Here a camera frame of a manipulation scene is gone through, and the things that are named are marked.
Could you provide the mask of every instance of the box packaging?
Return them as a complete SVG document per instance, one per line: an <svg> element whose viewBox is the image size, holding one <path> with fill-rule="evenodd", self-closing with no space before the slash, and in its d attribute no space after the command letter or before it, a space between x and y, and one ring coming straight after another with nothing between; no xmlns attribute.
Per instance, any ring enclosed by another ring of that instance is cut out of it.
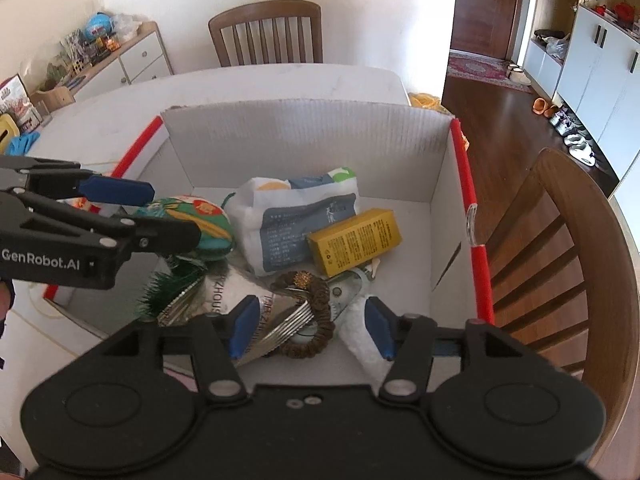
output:
<svg viewBox="0 0 640 480"><path fill-rule="evenodd" d="M329 278L386 253L402 241L390 209L370 209L306 239L316 266Z"/></svg>
<svg viewBox="0 0 640 480"><path fill-rule="evenodd" d="M362 211L392 210L402 235L381 257L368 293L399 315L425 314L444 327L490 319L486 253L474 242L476 196L459 121L408 105L306 99L169 108L149 121L113 176L150 182L156 198L192 194L221 205L254 176L285 180L348 166L358 177ZM105 206L100 214L114 211ZM112 334L136 317L158 265L154 254L136 253L111 290L50 286L45 296L88 330ZM446 364L434 363L430 384L460 371L455 359L436 361ZM370 383L340 338L313 359L262 358L238 372L248 389Z"/></svg>

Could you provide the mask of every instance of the white plastic bag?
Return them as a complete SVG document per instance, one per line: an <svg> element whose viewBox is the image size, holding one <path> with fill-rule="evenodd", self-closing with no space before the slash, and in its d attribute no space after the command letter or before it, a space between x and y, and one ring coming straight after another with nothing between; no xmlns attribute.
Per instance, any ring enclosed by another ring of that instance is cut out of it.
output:
<svg viewBox="0 0 640 480"><path fill-rule="evenodd" d="M116 14L111 17L111 28L118 35L120 43L133 40L138 34L138 27L142 22L133 19L128 14Z"/></svg>
<svg viewBox="0 0 640 480"><path fill-rule="evenodd" d="M355 175L252 178L224 206L244 257L257 276L312 261L306 236L360 212Z"/></svg>

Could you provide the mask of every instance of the rug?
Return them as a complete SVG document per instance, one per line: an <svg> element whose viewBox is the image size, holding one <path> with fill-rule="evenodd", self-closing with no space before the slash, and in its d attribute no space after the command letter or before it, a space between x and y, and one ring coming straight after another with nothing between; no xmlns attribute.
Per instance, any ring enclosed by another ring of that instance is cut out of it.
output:
<svg viewBox="0 0 640 480"><path fill-rule="evenodd" d="M507 61L451 52L449 54L449 64L447 65L447 75L504 86L505 88L529 94L533 93L530 86L514 83L507 77L507 66Z"/></svg>

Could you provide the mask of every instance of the blue glove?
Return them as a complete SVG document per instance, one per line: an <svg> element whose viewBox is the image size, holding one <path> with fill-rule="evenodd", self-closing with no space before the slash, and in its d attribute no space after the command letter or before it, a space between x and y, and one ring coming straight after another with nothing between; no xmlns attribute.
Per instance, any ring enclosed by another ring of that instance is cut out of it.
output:
<svg viewBox="0 0 640 480"><path fill-rule="evenodd" d="M29 153L29 150L33 146L34 142L39 138L39 132L31 132L30 134L22 134L21 136L14 137L4 154L24 156Z"/></svg>

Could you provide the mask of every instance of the yellow object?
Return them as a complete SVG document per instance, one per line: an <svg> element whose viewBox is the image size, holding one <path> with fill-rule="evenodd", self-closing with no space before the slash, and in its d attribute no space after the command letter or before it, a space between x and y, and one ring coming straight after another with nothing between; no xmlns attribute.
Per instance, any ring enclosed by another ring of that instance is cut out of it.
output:
<svg viewBox="0 0 640 480"><path fill-rule="evenodd" d="M330 278L368 262L401 241L394 212L370 209L307 236L319 269Z"/></svg>
<svg viewBox="0 0 640 480"><path fill-rule="evenodd" d="M14 137L20 136L20 130L9 114L0 116L0 155L3 155Z"/></svg>
<svg viewBox="0 0 640 480"><path fill-rule="evenodd" d="M440 98L431 94L409 94L409 102L411 106L415 108L426 108L427 110L436 110L441 114L453 115L449 110L447 110L442 103L440 102ZM465 150L469 149L469 141L466 140L465 134L462 134L462 140L465 141Z"/></svg>

